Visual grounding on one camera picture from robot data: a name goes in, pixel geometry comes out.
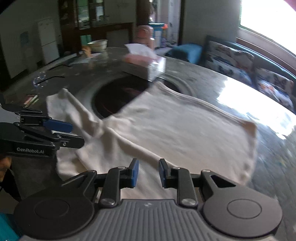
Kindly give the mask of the person left hand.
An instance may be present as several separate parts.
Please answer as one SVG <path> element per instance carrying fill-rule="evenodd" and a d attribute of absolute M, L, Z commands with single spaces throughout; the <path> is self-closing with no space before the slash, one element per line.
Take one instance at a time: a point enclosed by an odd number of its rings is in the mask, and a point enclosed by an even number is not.
<path fill-rule="evenodd" d="M 11 166 L 11 157 L 6 156 L 0 160 L 0 182 L 3 181 L 6 171 Z"/>

